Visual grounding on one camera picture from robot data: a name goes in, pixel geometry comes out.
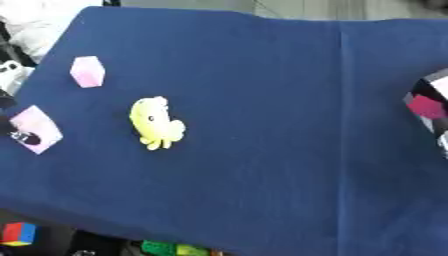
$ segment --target yellow plush toy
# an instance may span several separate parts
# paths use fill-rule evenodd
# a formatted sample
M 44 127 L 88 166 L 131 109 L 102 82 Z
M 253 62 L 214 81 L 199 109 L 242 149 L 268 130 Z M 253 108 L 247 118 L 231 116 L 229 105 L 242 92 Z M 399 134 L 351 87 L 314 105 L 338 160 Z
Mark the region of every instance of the yellow plush toy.
M 170 148 L 172 142 L 183 138 L 186 129 L 182 121 L 170 121 L 168 100 L 160 96 L 137 101 L 129 117 L 141 135 L 140 142 L 148 145 L 148 150 Z

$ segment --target toy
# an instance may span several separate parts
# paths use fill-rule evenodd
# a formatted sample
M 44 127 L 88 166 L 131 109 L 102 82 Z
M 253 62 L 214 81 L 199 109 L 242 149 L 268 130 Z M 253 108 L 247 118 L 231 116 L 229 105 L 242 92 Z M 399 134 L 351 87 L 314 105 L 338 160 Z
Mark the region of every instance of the toy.
M 193 247 L 186 244 L 177 245 L 177 256 L 209 256 L 206 249 Z
M 180 141 L 186 129 L 179 120 L 170 121 L 168 100 L 163 97 L 146 98 L 137 101 L 131 109 L 130 119 L 140 133 L 140 142 L 148 150 L 170 148 L 172 142 Z
M 102 86 L 106 70 L 95 56 L 75 59 L 70 74 L 83 88 Z
M 406 95 L 405 102 L 434 134 L 448 159 L 448 69 L 420 79 Z
M 13 137 L 38 155 L 63 138 L 62 133 L 59 131 L 56 124 L 36 106 L 31 106 L 13 117 L 11 123 L 22 133 L 30 133 L 39 137 L 40 143 L 37 145 L 30 145 L 29 143 L 25 143 L 24 141 Z
M 34 241 L 35 233 L 36 226 L 33 224 L 24 222 L 6 224 L 1 244 L 8 246 L 30 245 Z
M 154 241 L 143 241 L 141 251 L 155 256 L 176 256 L 176 245 Z

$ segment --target colorful toy block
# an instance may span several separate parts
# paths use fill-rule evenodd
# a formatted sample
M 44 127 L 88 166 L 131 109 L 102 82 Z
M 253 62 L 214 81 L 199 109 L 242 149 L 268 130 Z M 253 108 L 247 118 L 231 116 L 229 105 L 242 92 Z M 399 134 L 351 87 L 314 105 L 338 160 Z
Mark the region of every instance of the colorful toy block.
M 36 226 L 29 223 L 17 222 L 6 224 L 3 229 L 1 244 L 8 246 L 25 246 L 34 241 Z
M 75 59 L 70 74 L 83 88 L 102 86 L 106 70 L 95 56 Z

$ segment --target red block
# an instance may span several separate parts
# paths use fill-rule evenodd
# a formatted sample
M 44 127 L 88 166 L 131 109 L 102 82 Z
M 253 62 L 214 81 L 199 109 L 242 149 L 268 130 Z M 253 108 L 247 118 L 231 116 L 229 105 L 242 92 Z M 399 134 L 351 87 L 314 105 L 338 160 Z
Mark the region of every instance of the red block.
M 3 230 L 2 242 L 18 241 L 22 230 L 22 222 L 6 224 Z

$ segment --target black object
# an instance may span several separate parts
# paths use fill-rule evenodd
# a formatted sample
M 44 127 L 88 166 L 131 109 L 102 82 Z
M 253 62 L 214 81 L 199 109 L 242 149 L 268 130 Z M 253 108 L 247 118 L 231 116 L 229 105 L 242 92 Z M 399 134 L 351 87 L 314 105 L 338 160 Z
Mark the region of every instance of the black object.
M 104 6 L 121 6 L 120 0 L 103 1 Z
M 431 9 L 448 9 L 448 0 L 420 0 L 425 6 Z
M 16 105 L 14 97 L 0 89 L 0 109 L 7 109 Z
M 66 256 L 119 256 L 126 240 L 76 231 Z

